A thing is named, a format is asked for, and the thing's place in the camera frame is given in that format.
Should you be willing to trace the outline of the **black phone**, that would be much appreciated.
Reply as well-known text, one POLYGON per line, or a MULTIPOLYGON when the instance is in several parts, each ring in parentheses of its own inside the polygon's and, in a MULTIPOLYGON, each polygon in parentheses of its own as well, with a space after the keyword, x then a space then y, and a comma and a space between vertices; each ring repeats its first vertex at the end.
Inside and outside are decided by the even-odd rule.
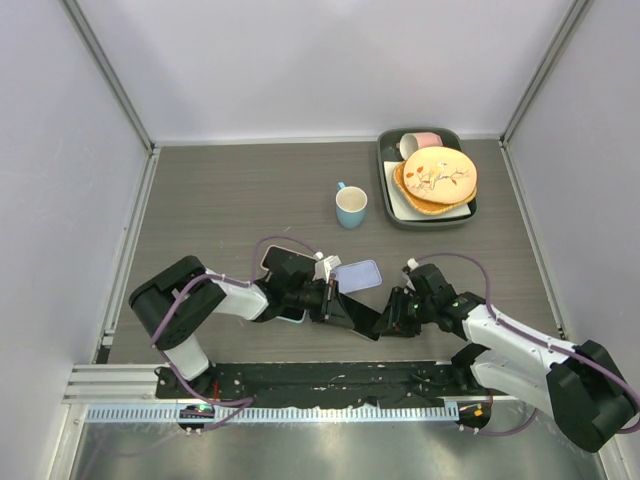
POLYGON ((346 295, 341 295, 341 301, 354 324, 353 331, 369 340, 378 341, 373 339, 372 326, 381 313, 346 295))

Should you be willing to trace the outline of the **purple phone case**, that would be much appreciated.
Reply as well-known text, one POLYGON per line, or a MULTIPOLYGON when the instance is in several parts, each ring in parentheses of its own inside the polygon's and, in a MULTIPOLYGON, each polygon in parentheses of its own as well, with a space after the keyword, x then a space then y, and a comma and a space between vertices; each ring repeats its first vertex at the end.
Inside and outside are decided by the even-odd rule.
POLYGON ((358 292, 382 284, 382 276, 374 260, 341 265, 334 270, 334 276, 342 294, 358 292))

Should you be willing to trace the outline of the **light blue phone case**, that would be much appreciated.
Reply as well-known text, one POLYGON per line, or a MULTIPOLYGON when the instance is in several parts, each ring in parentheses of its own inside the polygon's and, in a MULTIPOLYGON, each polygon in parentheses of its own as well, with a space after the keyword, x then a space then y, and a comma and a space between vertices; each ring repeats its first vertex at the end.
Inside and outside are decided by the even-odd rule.
POLYGON ((304 321, 305 316, 306 311, 304 309, 285 307, 277 316, 277 319, 299 324, 304 321))

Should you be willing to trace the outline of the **pink phone case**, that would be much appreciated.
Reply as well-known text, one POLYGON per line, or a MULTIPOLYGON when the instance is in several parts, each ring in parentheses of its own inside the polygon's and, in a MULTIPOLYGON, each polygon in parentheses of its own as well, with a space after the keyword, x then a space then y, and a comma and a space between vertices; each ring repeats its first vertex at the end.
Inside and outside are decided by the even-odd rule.
POLYGON ((281 267, 294 271, 313 271, 314 266, 314 258, 277 245, 270 245, 261 260, 261 268, 265 271, 281 267))

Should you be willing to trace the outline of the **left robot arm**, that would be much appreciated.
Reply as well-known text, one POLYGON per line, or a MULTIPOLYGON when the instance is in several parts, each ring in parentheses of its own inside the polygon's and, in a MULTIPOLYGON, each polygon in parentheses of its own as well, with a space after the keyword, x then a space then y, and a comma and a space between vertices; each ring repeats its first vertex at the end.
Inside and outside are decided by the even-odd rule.
POLYGON ((341 292, 338 264, 335 256, 306 256, 272 245, 263 259, 264 274, 245 282, 190 255, 139 286, 129 306, 169 364, 164 385, 200 399, 213 393, 217 372, 195 332, 213 314, 264 323, 300 311, 315 323, 378 339, 376 311, 341 292))

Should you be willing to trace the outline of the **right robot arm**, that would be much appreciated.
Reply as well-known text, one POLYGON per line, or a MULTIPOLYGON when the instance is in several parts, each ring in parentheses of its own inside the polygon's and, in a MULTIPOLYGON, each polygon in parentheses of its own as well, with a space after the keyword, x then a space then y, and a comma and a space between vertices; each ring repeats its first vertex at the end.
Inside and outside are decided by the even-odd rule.
POLYGON ((451 360, 457 391, 472 395, 486 388, 516 397, 591 453, 616 434, 638 430, 639 396, 602 345, 576 345, 528 327, 481 296, 456 292, 433 264, 412 264, 404 272, 406 287, 391 291, 373 330, 412 337, 434 323, 465 340, 451 360))

